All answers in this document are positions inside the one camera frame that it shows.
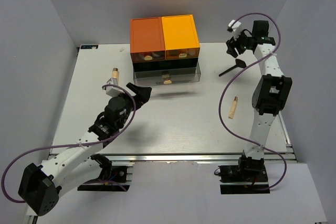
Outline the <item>beige concealer tube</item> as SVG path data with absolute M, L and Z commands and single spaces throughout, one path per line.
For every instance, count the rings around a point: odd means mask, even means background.
M 237 108 L 237 103 L 238 103 L 238 97 L 234 97 L 234 100 L 232 102 L 232 106 L 231 106 L 230 112 L 228 114 L 228 118 L 229 119 L 233 119 L 234 118 L 234 115 L 235 115 L 235 112 L 236 112 L 236 108 Z
M 119 85 L 119 69 L 113 68 L 111 78 L 107 81 L 108 88 L 113 88 L 114 86 Z

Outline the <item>clear cabinet drawer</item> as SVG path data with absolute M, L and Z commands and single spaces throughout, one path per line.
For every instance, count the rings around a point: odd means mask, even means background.
M 190 68 L 133 72 L 133 82 L 140 87 L 199 82 L 200 78 L 201 70 L 198 63 Z

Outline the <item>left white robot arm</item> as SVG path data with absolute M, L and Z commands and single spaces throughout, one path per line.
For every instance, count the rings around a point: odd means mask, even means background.
M 111 161 L 99 152 L 130 125 L 136 110 L 149 101 L 152 89 L 128 83 L 131 95 L 112 83 L 103 88 L 111 98 L 75 146 L 24 169 L 18 194 L 36 215 L 49 213 L 65 193 L 83 183 L 104 183 L 115 177 Z

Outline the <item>black fan brush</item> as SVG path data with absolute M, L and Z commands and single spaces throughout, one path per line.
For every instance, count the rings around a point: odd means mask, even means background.
M 232 67 L 228 68 L 227 70 L 221 72 L 218 76 L 221 77 L 221 76 L 231 72 L 232 70 L 234 70 L 236 68 L 245 69 L 246 67 L 247 67 L 247 65 L 243 60 L 240 60 L 240 59 L 236 58 L 235 59 L 235 65 L 233 65 Z

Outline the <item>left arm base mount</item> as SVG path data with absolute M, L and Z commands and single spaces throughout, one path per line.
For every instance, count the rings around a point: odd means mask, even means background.
M 132 181 L 132 167 L 113 165 L 107 157 L 94 154 L 90 160 L 98 163 L 99 176 L 78 186 L 77 191 L 127 192 Z

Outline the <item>dark orange drawer box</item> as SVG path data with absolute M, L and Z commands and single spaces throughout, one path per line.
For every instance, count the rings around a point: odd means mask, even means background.
M 130 21 L 130 53 L 164 51 L 161 17 L 137 18 Z

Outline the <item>yellow drawer box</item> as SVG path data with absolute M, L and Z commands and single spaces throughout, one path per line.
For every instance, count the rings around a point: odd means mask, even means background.
M 163 16 L 165 53 L 172 49 L 200 48 L 193 15 Z

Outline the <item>clear yellow box drawer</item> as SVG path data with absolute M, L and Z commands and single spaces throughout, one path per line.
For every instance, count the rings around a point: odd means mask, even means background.
M 167 50 L 165 54 L 165 59 L 174 60 L 174 59 L 197 58 L 199 55 L 199 50 L 200 48 Z

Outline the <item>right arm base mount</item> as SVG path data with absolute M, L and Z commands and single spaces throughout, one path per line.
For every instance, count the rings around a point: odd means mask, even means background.
M 266 168 L 260 172 L 242 172 L 238 165 L 218 166 L 214 175 L 219 177 L 222 195 L 269 194 Z

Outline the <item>dark teal drawer cabinet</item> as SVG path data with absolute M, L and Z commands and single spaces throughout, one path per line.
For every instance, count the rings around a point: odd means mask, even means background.
M 144 72 L 181 68 L 195 68 L 197 66 L 197 63 L 198 58 L 137 62 L 133 63 L 133 70 L 135 72 Z

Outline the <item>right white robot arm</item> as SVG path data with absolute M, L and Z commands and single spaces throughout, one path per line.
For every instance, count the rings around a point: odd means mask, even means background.
M 285 107 L 292 86 L 292 79 L 281 71 L 276 57 L 276 42 L 268 36 L 269 23 L 256 20 L 252 32 L 245 34 L 241 23 L 232 20 L 228 31 L 233 37 L 226 42 L 227 53 L 233 57 L 251 50 L 258 61 L 261 78 L 253 93 L 251 104 L 254 121 L 248 143 L 238 161 L 237 175 L 247 182 L 260 173 L 264 166 L 264 149 L 271 125 Z

